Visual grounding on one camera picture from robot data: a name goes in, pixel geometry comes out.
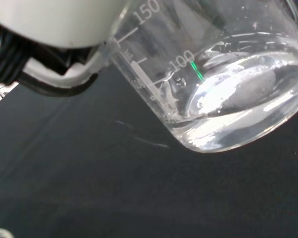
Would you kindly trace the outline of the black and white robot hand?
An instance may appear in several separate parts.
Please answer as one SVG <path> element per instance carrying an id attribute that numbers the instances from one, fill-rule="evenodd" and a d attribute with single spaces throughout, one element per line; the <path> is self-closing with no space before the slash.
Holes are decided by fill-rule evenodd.
<path id="1" fill-rule="evenodd" d="M 131 0 L 0 0 L 0 84 L 71 97 L 107 65 Z"/>

